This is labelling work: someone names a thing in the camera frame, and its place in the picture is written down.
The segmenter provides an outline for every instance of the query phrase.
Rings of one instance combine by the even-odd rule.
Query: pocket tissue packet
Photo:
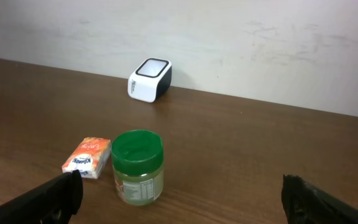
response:
[[[97,179],[110,156],[111,141],[103,138],[84,138],[62,165],[62,171],[78,169],[82,177]]]

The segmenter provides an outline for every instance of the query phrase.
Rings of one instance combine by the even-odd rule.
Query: brown table surface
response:
[[[84,137],[149,129],[164,143],[160,198],[121,202],[109,160],[71,223],[286,223],[283,174],[358,209],[358,118],[176,87],[144,103],[126,85],[0,60],[0,205],[61,174]]]

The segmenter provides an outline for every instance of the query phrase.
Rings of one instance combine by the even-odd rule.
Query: black frame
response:
[[[150,75],[143,75],[143,74],[140,74],[138,71],[143,67],[143,65],[145,65],[149,60],[159,60],[159,61],[161,61],[161,62],[165,62],[166,64],[165,64],[165,66],[161,69],[161,71],[156,75],[156,76],[150,76]],[[164,71],[165,70],[165,68],[168,66],[168,64],[169,64],[169,61],[167,61],[167,60],[161,60],[161,59],[158,59],[158,58],[149,58],[149,59],[147,59],[146,61],[144,61],[143,62],[143,64],[135,71],[135,73],[136,73],[136,75],[142,75],[142,76],[144,76],[144,77],[149,77],[149,78],[157,78],[157,77],[159,77],[160,75],[161,75],[161,73],[162,73],[162,71]]]

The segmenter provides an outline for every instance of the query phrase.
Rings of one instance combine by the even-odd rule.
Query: glass jar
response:
[[[163,146],[158,134],[134,130],[119,135],[111,148],[118,196],[130,205],[147,205],[163,189]]]

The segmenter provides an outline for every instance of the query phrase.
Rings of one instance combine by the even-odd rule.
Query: black and white device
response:
[[[149,58],[128,79],[128,94],[133,99],[154,102],[171,85],[172,63]]]

